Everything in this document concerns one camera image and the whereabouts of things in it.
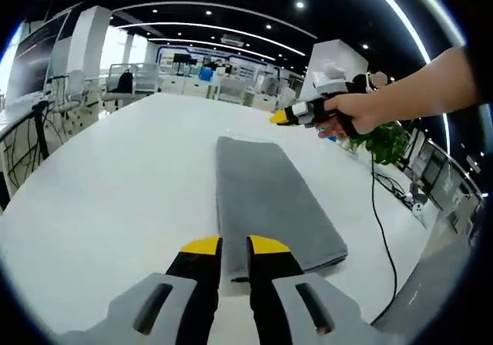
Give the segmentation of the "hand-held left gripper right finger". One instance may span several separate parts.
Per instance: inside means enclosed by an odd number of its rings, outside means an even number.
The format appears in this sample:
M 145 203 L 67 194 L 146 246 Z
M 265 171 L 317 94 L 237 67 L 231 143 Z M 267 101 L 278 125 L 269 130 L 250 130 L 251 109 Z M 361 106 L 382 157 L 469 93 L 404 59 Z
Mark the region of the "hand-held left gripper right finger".
M 246 239 L 250 307 L 261 344 L 403 344 L 363 321 L 360 307 L 316 273 L 304 273 L 288 246 Z

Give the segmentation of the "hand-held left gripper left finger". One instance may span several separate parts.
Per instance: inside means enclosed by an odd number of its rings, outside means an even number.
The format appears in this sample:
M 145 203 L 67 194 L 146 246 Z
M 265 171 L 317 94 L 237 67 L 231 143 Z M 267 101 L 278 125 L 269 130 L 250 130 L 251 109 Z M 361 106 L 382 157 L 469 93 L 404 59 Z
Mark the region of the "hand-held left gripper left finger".
M 112 300 L 106 318 L 61 344 L 206 344 L 219 301 L 223 240 L 183 246 L 165 273 L 152 273 Z

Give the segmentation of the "person's right hand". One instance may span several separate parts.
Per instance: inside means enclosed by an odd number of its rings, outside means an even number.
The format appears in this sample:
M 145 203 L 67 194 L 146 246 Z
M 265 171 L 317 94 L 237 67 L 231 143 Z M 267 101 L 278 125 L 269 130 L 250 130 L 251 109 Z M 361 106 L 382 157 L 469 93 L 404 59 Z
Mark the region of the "person's right hand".
M 336 95 L 324 102 L 325 112 L 333 110 L 350 116 L 355 131 L 360 135 L 367 134 L 384 123 L 394 121 L 378 92 Z M 346 139 L 348 137 L 348 132 L 337 115 L 317 123 L 316 128 L 319 138 L 336 136 L 338 139 Z

